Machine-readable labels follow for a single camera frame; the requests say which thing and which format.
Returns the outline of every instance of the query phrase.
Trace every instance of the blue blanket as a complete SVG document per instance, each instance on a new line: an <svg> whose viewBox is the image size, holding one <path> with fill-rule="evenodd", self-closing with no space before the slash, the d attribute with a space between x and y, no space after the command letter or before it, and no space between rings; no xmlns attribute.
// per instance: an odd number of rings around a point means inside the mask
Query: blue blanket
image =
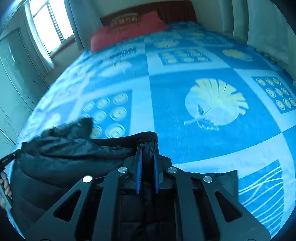
<svg viewBox="0 0 296 241"><path fill-rule="evenodd" d="M239 201L273 237L295 206L296 81L197 23L170 27L85 51L36 106L19 147L81 116L93 117L94 139L155 131L178 168L238 170Z"/></svg>

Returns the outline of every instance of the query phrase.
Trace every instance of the red pillow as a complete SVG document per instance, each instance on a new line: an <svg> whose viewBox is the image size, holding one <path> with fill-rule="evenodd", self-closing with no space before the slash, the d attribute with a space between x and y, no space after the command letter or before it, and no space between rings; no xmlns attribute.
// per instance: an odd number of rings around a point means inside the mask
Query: red pillow
<svg viewBox="0 0 296 241"><path fill-rule="evenodd" d="M135 25L139 22L140 18L137 13L126 13L124 15L118 16L111 21L111 28L116 30L125 29L131 25Z"/></svg>
<svg viewBox="0 0 296 241"><path fill-rule="evenodd" d="M91 52L96 52L121 41L141 35L169 29L158 17L157 12L149 12L141 16L140 22L125 29L114 31L111 26L99 29L91 37Z"/></svg>

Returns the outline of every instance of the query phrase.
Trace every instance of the wall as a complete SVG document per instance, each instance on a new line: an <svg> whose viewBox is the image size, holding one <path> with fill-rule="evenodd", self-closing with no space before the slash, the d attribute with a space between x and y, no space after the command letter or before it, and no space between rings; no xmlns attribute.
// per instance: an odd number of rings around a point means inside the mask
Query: wall
<svg viewBox="0 0 296 241"><path fill-rule="evenodd" d="M52 58L55 68L44 79L47 85L50 86L53 82L55 82L56 79L63 73L63 71L82 53L83 50L78 49L76 42L73 42L71 45L57 53Z"/></svg>
<svg viewBox="0 0 296 241"><path fill-rule="evenodd" d="M113 12L141 4L159 2L163 0L90 0L94 4L100 17ZM222 32L222 16L220 13L219 0L192 0L197 21L206 28Z"/></svg>
<svg viewBox="0 0 296 241"><path fill-rule="evenodd" d="M151 2L161 2L163 0L90 0L96 6L100 17L106 16L119 10Z"/></svg>

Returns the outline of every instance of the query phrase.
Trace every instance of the leaf pattern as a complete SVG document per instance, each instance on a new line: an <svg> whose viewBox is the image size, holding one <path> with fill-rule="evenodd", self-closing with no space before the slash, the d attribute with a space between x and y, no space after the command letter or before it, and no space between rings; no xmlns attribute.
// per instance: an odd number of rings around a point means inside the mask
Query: leaf pattern
<svg viewBox="0 0 296 241"><path fill-rule="evenodd" d="M198 104L197 105L197 112L199 113L200 116L202 116L203 113L205 112L205 109Z"/></svg>
<svg viewBox="0 0 296 241"><path fill-rule="evenodd" d="M197 119L196 122L201 129L215 131L219 130L219 127L217 125L215 125L211 120L208 120L206 118Z"/></svg>
<svg viewBox="0 0 296 241"><path fill-rule="evenodd" d="M185 106L193 119L184 121L185 125L197 122L202 129L219 130L218 126L233 122L249 109L242 93L226 82L212 78L195 82L185 98Z"/></svg>

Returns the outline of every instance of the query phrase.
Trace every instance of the screw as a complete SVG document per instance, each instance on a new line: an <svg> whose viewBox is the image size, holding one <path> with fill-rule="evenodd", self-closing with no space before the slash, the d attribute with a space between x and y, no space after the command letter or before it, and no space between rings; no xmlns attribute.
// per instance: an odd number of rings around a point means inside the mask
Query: screw
<svg viewBox="0 0 296 241"><path fill-rule="evenodd" d="M168 168L168 172L170 172L170 173L176 173L177 172L177 168L175 168L175 167L169 167Z"/></svg>
<svg viewBox="0 0 296 241"><path fill-rule="evenodd" d="M206 182L206 183L211 183L213 181L213 179L210 177L210 176L205 176L203 178L203 180Z"/></svg>
<svg viewBox="0 0 296 241"><path fill-rule="evenodd" d="M120 173L126 173L128 171L128 169L126 167L120 167L120 168L118 168L118 171Z"/></svg>
<svg viewBox="0 0 296 241"><path fill-rule="evenodd" d="M84 183L90 183L92 181L92 177L91 176L85 176L83 179Z"/></svg>

